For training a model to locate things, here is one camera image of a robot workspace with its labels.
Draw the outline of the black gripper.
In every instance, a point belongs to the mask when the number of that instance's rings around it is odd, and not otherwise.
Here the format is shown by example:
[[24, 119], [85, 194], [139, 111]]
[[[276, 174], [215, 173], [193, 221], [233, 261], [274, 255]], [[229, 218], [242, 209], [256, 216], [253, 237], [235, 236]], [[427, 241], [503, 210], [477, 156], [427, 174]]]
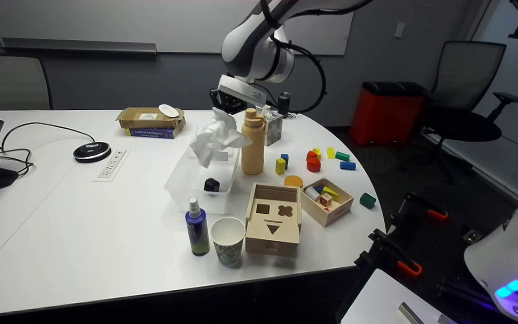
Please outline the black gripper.
[[218, 88], [209, 92], [213, 104], [227, 113], [240, 113], [249, 108], [249, 104], [235, 95], [220, 92]]

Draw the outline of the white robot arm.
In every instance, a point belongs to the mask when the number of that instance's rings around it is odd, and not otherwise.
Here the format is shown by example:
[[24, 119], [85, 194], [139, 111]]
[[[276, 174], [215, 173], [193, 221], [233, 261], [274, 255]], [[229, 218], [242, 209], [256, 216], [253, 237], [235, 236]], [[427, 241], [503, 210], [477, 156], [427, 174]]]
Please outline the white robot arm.
[[317, 57], [287, 38], [285, 23], [299, 16], [348, 14], [371, 0], [258, 0], [254, 9], [226, 36], [222, 61], [227, 72], [211, 90], [217, 108], [238, 113], [249, 106], [265, 106], [267, 92], [254, 81], [283, 83], [294, 70], [296, 52], [308, 56], [326, 77]]

